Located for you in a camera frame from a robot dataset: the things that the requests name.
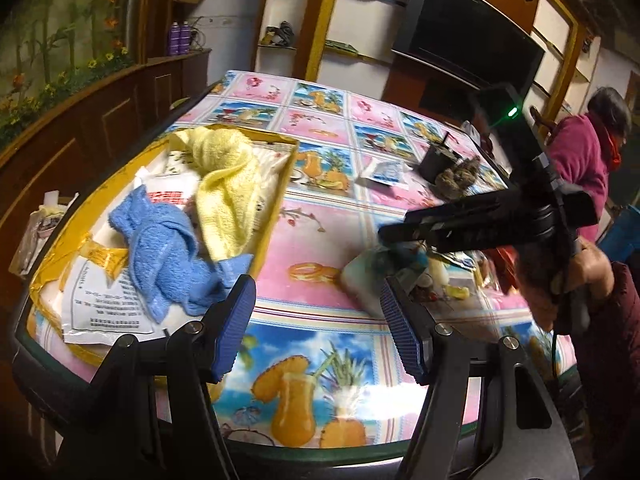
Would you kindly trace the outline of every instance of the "woman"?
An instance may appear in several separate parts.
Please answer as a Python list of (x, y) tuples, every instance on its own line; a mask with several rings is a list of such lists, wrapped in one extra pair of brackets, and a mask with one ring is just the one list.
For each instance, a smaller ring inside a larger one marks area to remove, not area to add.
[[(558, 124), (542, 120), (534, 107), (530, 111), (536, 124), (552, 129), (546, 152), (559, 175), (590, 193), (600, 218), (609, 194), (609, 173), (619, 168), (620, 148), (631, 131), (631, 111), (625, 100), (616, 89), (605, 86), (589, 99), (586, 114), (566, 117)], [(593, 242), (598, 226), (579, 232)]]
[[(640, 452), (640, 299), (626, 265), (610, 263), (594, 244), (579, 239), (582, 251), (569, 264), (565, 290), (586, 285), (591, 323), (572, 336), (593, 436), (595, 468), (588, 479), (637, 478)], [(517, 269), (520, 292), (533, 319), (551, 330), (558, 314), (549, 295)], [(551, 285), (560, 292), (560, 279)]]

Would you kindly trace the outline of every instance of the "table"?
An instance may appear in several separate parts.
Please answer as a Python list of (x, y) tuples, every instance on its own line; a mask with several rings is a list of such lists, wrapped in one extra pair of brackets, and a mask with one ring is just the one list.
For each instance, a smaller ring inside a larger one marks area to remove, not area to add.
[[(265, 446), (321, 447), (326, 452), (353, 447), (347, 460), (366, 458), (374, 453), (373, 444), (402, 443), (389, 448), (391, 455), (402, 455), (426, 389), (405, 373), (385, 322), (369, 317), (333, 280), (324, 278), (374, 247), (380, 225), (401, 221), (408, 209), (441, 203), (415, 174), (409, 176), (408, 189), (396, 192), (359, 179), (372, 157), (416, 162), (430, 142), (447, 132), (447, 143), (461, 155), (482, 156), (481, 152), (459, 130), (394, 105), (250, 72), (227, 72), (168, 131), (217, 122), (300, 140), (296, 169), (257, 279), (258, 299), (239, 358), (223, 383), (211, 391), (223, 433), (231, 440)], [(481, 172), (483, 178), (471, 192), (505, 186), (484, 157)], [(438, 318), (458, 326), (484, 324), (496, 336), (517, 336), (543, 375), (549, 376), (550, 337), (532, 323), (522, 297), (488, 292), (484, 305), (480, 310), (445, 308)], [(76, 358), (42, 316), (32, 319), (36, 341), (89, 381), (95, 368)], [(255, 399), (252, 386), (266, 370), (310, 374), (334, 348), (343, 369), (358, 375), (351, 387), (338, 384), (336, 370), (329, 368), (315, 386), (292, 382), (286, 394), (281, 392), (269, 402)], [(570, 339), (559, 337), (559, 371), (574, 364)], [(463, 433), (472, 431), (477, 420), (479, 390), (480, 379), (471, 379)], [(170, 420), (163, 394), (158, 413)]]

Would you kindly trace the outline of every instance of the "green leaves painting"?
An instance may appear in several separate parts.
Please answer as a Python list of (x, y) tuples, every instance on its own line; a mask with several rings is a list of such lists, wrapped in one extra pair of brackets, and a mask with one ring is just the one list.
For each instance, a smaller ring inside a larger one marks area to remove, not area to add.
[(132, 65), (127, 2), (16, 2), (0, 25), (0, 151), (46, 110)]

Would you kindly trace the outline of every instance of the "pineapple print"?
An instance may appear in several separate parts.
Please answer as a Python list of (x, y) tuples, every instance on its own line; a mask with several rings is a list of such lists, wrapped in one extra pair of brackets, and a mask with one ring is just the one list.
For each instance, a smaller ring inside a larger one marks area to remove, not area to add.
[(292, 355), (263, 371), (254, 381), (252, 394), (264, 403), (271, 402), (280, 392), (280, 383), (287, 373), (303, 374), (309, 359), (303, 355)]
[(335, 349), (332, 353), (322, 351), (327, 358), (333, 357), (322, 378), (325, 398), (334, 406), (334, 418), (325, 425), (320, 436), (320, 447), (358, 447), (367, 443), (364, 424), (355, 418), (360, 400), (365, 362), (352, 358), (349, 350), (344, 354)]

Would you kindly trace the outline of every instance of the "orange flower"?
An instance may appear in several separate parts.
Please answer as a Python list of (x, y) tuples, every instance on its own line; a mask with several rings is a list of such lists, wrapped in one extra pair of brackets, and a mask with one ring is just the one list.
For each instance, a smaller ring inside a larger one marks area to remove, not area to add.
[(118, 20), (111, 16), (110, 18), (104, 20), (104, 24), (107, 26), (107, 28), (115, 28), (115, 26), (118, 24)]
[(14, 88), (18, 89), (24, 84), (24, 74), (16, 74), (14, 76)]

